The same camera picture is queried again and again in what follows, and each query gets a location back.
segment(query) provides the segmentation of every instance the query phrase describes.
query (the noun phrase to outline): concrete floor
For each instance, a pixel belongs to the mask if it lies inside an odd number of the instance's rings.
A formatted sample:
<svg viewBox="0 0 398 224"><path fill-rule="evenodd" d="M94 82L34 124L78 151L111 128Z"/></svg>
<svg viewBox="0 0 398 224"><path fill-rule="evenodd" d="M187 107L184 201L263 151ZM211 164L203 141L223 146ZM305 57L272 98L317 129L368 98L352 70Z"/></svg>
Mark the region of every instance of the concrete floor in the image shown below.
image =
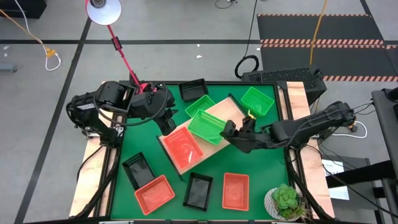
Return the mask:
<svg viewBox="0 0 398 224"><path fill-rule="evenodd" d="M385 40L398 40L398 2L367 0ZM85 26L86 14L80 0L48 0L48 8L39 20L29 19L30 30L41 39L78 40ZM254 0L239 1L229 9L219 10L214 1L205 0L122 0L123 13L113 25L122 40L203 40L248 37ZM258 2L258 13L319 13L319 0L267 0ZM359 0L333 0L326 13L364 13ZM14 24L0 17L0 40L29 39ZM257 21L252 38L258 39ZM92 24L88 40L109 40L105 27ZM0 44L0 62L15 63L17 73L0 75L0 217L2 223L14 223L44 137L54 114L65 78L76 52L76 44L51 45L63 62L54 71L44 69L40 45ZM245 44L159 44L124 45L133 69L143 80L236 80L233 70L243 56ZM249 54L259 56L259 46L252 44ZM252 65L244 64L241 71ZM112 45L84 45L66 101L73 95L96 90L103 80L126 79L128 72ZM397 83L327 82L328 91L320 107L336 100L351 106L370 100L371 90L394 88ZM359 117L368 127L366 139L332 137L325 145L342 156L368 157L372 163L388 159L388 153L375 114ZM73 128L64 110L49 147L44 166L26 212L25 222L68 217L75 191L76 171L82 161L86 140ZM374 223L374 217L362 217L366 211L335 208L342 220Z"/></svg>

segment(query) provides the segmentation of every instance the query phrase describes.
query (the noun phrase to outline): green basket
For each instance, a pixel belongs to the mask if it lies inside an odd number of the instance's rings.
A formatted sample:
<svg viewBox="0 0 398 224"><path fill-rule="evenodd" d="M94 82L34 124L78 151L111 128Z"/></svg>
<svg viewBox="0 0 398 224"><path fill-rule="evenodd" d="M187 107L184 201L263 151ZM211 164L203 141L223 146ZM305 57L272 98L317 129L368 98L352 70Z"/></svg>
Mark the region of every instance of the green basket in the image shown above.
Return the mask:
<svg viewBox="0 0 398 224"><path fill-rule="evenodd" d="M243 106L250 109L258 116L265 116L275 101L263 94L254 87L249 90L241 98Z"/></svg>
<svg viewBox="0 0 398 224"><path fill-rule="evenodd" d="M221 140L223 140L220 132L224 130L225 125L225 121L218 119L203 110L198 110L195 117L192 118L192 121L188 126L188 130L204 140L214 145L218 145Z"/></svg>
<svg viewBox="0 0 398 224"><path fill-rule="evenodd" d="M185 112L189 115L189 117L193 118L194 115L198 112L198 110L207 110L208 108L211 108L212 106L216 105L213 100L210 99L208 95L204 95L201 97L199 100L196 100L196 102L192 103L191 106L185 109Z"/></svg>

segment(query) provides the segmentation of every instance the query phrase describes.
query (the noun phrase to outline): black tray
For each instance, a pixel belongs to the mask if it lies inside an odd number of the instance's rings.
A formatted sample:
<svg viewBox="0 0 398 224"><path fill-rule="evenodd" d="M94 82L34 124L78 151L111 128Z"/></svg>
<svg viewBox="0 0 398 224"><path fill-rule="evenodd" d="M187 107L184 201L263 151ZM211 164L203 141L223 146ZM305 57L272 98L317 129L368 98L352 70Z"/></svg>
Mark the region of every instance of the black tray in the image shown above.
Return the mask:
<svg viewBox="0 0 398 224"><path fill-rule="evenodd" d="M204 78L178 84L184 102L195 101L209 94Z"/></svg>
<svg viewBox="0 0 398 224"><path fill-rule="evenodd" d="M126 162L123 162L123 168L134 190L138 190L140 187L155 179L155 175L148 166L142 152L131 157Z"/></svg>
<svg viewBox="0 0 398 224"><path fill-rule="evenodd" d="M212 177L191 173L183 206L206 211L210 197Z"/></svg>

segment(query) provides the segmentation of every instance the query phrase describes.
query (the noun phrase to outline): orange and black striped tape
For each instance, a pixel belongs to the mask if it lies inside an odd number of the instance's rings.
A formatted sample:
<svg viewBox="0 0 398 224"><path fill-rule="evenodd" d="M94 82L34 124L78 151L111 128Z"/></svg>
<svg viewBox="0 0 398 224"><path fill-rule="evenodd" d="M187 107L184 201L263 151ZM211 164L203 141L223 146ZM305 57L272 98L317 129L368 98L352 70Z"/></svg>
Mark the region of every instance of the orange and black striped tape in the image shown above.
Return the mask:
<svg viewBox="0 0 398 224"><path fill-rule="evenodd" d="M320 14L257 14L260 16L320 16ZM323 16L369 16L368 14L324 14Z"/></svg>
<svg viewBox="0 0 398 224"><path fill-rule="evenodd" d="M311 44L312 39L264 39L260 40L263 44ZM363 39L318 39L315 44L348 44L348 45L377 45L383 44L383 40L363 40Z"/></svg>
<svg viewBox="0 0 398 224"><path fill-rule="evenodd" d="M311 47L311 44L263 44L261 47L301 47L301 48L309 48ZM341 49L341 48L356 48L356 49L365 49L365 48L377 48L377 49L384 49L386 48L384 45L347 45L347 44L315 44L315 48L336 48L336 49Z"/></svg>
<svg viewBox="0 0 398 224"><path fill-rule="evenodd" d="M346 75L325 75L323 81L346 81L346 82L396 82L397 76L346 76Z"/></svg>

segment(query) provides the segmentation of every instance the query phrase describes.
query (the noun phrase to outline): desk lamp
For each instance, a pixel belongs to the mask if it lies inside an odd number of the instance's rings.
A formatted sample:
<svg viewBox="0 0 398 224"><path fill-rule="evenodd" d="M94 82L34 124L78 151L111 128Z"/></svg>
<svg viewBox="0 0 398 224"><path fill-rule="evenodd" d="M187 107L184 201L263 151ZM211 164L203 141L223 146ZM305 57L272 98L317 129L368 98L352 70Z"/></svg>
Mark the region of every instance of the desk lamp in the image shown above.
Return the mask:
<svg viewBox="0 0 398 224"><path fill-rule="evenodd" d="M86 0L86 12L88 17L93 22L108 28L112 36L112 43L126 64L133 82L137 85L139 91L138 93L142 93L142 90L147 84L141 84L138 80L137 75L131 69L129 62L124 56L119 38L114 35L114 32L111 28L111 24L116 22L122 13L122 5L120 0Z"/></svg>

